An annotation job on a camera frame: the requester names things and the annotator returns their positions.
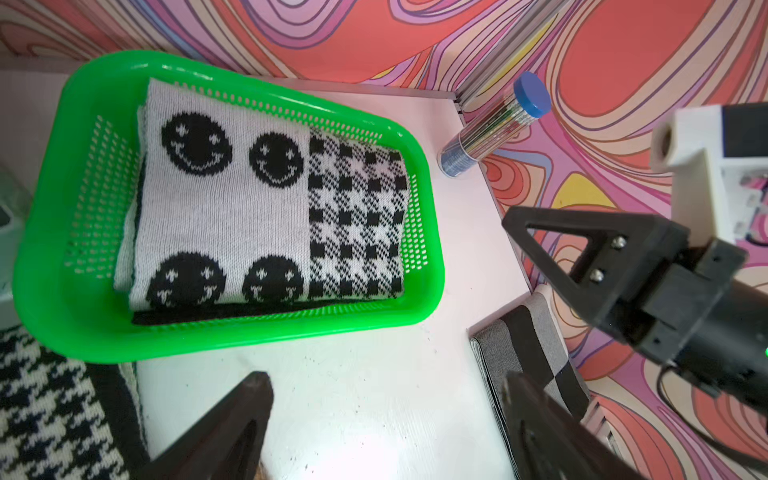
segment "black cable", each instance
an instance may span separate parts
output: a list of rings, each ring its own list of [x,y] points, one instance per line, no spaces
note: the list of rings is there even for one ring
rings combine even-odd
[[[738,450],[734,450],[731,447],[725,446],[722,443],[718,442],[717,440],[709,437],[707,434],[701,432],[698,428],[691,425],[690,422],[688,422],[685,417],[683,417],[680,412],[677,411],[676,408],[672,405],[672,402],[669,401],[667,398],[667,394],[664,393],[664,390],[661,388],[661,380],[664,378],[666,374],[669,372],[674,371],[674,367],[672,365],[665,365],[661,367],[661,373],[659,373],[659,378],[656,380],[656,392],[659,394],[659,398],[662,402],[664,402],[664,405],[669,407],[672,412],[675,413],[678,417],[680,417],[680,420],[683,421],[685,425],[689,429],[691,429],[696,435],[699,436],[700,439],[704,441],[707,445],[712,447],[712,449],[717,450],[718,452],[722,453],[726,457],[730,458],[734,462],[738,463],[739,465],[742,465],[743,467],[751,468],[755,472],[762,473],[763,475],[768,475],[768,463],[765,463],[762,460],[759,460],[757,458],[754,458],[751,455],[747,455],[746,453],[739,452]]]

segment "gray knit fabric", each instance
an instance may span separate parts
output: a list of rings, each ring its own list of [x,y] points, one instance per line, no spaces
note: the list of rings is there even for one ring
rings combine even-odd
[[[402,294],[398,152],[155,80],[145,108],[134,311]]]

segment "basket mesh hole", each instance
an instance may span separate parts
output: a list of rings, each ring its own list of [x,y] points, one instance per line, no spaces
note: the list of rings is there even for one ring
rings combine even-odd
[[[65,252],[64,265],[77,274],[92,274],[104,280],[112,277],[117,246],[123,236],[123,219],[135,192],[140,163],[138,155],[127,147],[127,138],[100,115],[94,122],[91,142],[101,148],[97,152],[91,145],[87,154],[89,160],[85,162],[81,180],[80,201],[73,213],[69,234],[72,239],[93,240],[70,240],[71,248]],[[121,149],[118,151],[113,145],[120,145]],[[114,248],[82,248],[110,245]]]
[[[419,187],[416,176],[411,175],[411,203],[406,215],[402,241],[402,263],[406,273],[420,270],[427,264],[427,250],[424,243],[424,227],[419,209]]]

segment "psychedelic wallpaper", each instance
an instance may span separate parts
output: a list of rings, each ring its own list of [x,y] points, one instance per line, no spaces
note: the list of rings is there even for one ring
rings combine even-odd
[[[530,0],[0,0],[0,55],[87,60],[155,49],[247,74],[456,89]],[[482,165],[512,205],[670,215],[650,133],[675,108],[768,101],[768,0],[572,0],[467,106],[472,118],[533,71],[553,111]],[[755,226],[768,234],[768,222]],[[584,240],[539,241],[568,268]],[[768,291],[768,250],[739,278]],[[533,285],[545,280],[526,262]],[[710,450],[658,399],[657,366],[552,296],[571,358],[648,478],[764,478]],[[700,429],[768,460],[766,420],[675,376],[664,388]]]

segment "houndstooth fabric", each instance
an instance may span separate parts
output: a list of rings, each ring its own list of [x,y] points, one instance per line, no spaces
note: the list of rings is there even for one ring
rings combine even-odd
[[[309,298],[400,296],[410,195],[400,153],[313,129],[308,184]]]
[[[129,479],[85,363],[20,327],[0,352],[0,478]]]

